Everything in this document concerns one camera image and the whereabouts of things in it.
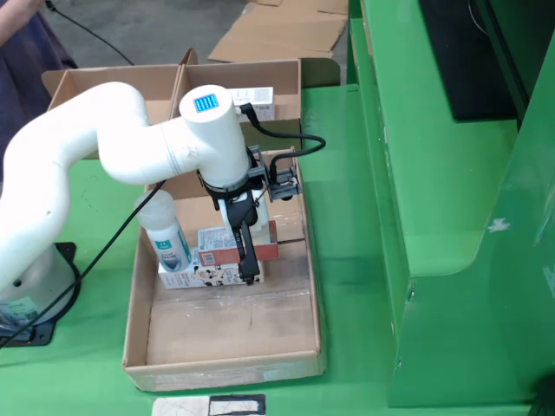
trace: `black cable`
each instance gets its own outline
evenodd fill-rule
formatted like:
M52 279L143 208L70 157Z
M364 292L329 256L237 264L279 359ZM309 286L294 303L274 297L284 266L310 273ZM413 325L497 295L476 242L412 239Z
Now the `black cable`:
M129 217L127 217L127 219L123 222L123 224L121 225L121 227L118 229L118 231L115 232L114 236L112 238L110 238L110 241L108 241L108 243L102 248L102 250L96 255L95 259L88 265L88 267L85 269L85 271L83 271L81 273L81 275L79 277L77 277L75 279L75 281L73 283L71 283L67 289L65 289L54 301L52 301L49 306L47 306L40 314L38 314L35 318L33 318L30 322L26 323L25 325L21 326L14 334L12 334L9 338L4 339L1 343L0 343L0 349L2 349L3 347L5 347L8 343L10 343L11 341L13 341L18 335L20 335L22 332L24 332L25 330L29 329L30 327L32 327L35 322L37 322L39 319L41 319L43 316L45 316L49 310L51 310L52 308L55 307L55 305L61 301L61 299L63 299L64 296L66 296L72 289L75 288L75 286L77 286L79 283L81 283L81 281L85 278L85 276L93 269L93 267L98 263L98 261L101 259L102 256L104 256L104 253L106 253L106 251L112 246L112 244L114 243L114 241L117 239L117 237L120 236L120 234L123 232L123 230L125 230L125 228L129 225L129 223L131 222L131 220L137 215L137 213L142 209L143 206L145 206L148 201L150 201L150 199L152 199L152 197L154 196L154 194L164 185L166 181L162 180L159 184L156 185L156 187L153 189L152 192L150 192L150 194L145 198L144 201L142 201L139 206L137 206L137 208L134 209L134 211L131 213L131 215L129 215Z
M87 31L90 35L94 36L96 39L98 39L101 42L106 43L110 48L112 48L115 52L117 52L118 54L120 54L120 56L125 59L127 61L127 63L129 63L129 65L134 66L134 63L132 63L129 58L127 58L125 55L123 55L112 43L108 42L105 39L102 39L100 36L98 36L95 32L93 32L91 29L86 28L85 26L83 26L82 24L80 24L79 22L76 22L75 20L73 20L71 17L64 15L63 13L61 13L60 10L58 10L56 8L56 6L54 5L54 3L52 3L51 0L46 0L46 7L48 8L48 10L50 11L54 11L55 13L57 13L58 15L60 15L61 17L63 17L64 19L69 20L70 22L72 22L73 24L79 26L81 29Z
M266 130L262 126L260 126L260 122L258 121L257 114L254 112L254 108L252 107L251 103L247 103L242 105L241 113L245 114L249 121L251 122L252 126L256 128L260 133L265 134L270 137L276 137L279 139L307 139L307 140L314 140L317 141L318 144L310 149L303 149L296 152L288 152L288 153L281 153L271 160L270 163L270 179L275 183L278 176L278 169L276 168L276 164L280 159L289 159L289 158L298 158L300 156L305 156L307 154L311 154L317 152L318 150L322 150L326 146L326 140L319 136L315 136L313 134L304 134L304 133L277 133L271 132L270 130Z

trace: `green table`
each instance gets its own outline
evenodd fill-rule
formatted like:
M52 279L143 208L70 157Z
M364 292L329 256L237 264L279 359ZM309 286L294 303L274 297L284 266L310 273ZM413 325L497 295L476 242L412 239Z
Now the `green table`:
M328 140L301 165L327 312L329 370L304 380L171 394L264 393L268 414L283 416L526 414L522 406L387 408L395 351L358 86L307 90L303 99L304 131ZM70 184L72 210L59 240L77 243L83 270L141 189L114 182L90 160L72 169ZM169 395L138 391L121 370L137 230L133 222L90 273L50 345L0 351L0 414L147 416L156 397Z

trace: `box flap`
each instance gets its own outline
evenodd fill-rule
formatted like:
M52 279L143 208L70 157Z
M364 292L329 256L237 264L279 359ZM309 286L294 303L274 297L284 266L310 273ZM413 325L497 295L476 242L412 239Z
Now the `box flap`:
M189 48L180 61L180 65L197 65L198 63L199 56L193 48Z
M58 71L46 71L42 74L42 84L49 92L51 97L54 96L54 93L58 89L58 85L60 85L60 81L62 80L64 72L66 72L66 70L61 69Z

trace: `cardboard tray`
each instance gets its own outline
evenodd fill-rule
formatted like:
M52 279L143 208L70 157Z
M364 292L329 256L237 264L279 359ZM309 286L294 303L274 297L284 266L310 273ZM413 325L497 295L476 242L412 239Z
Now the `cardboard tray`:
M222 225L195 173L169 179L164 189L176 200L189 245L197 243L198 228ZM304 196L268 208L277 222L280 257L264 262L265 282L250 287L166 290L141 229L122 363L140 390L224 387L323 373Z

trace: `sticker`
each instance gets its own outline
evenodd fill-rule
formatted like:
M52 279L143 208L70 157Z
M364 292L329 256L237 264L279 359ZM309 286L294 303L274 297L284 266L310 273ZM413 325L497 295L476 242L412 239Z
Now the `sticker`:
M12 323L27 323L38 316L38 311L30 297L14 302L0 303L0 315Z
M202 261L207 266L213 266L216 264L216 260L214 259L214 255L212 253L204 253L202 255Z
M489 232L507 231L511 225L505 221L506 218L495 218L493 224L487 227L487 229Z
M263 394L158 398L153 416L254 416L266 415Z

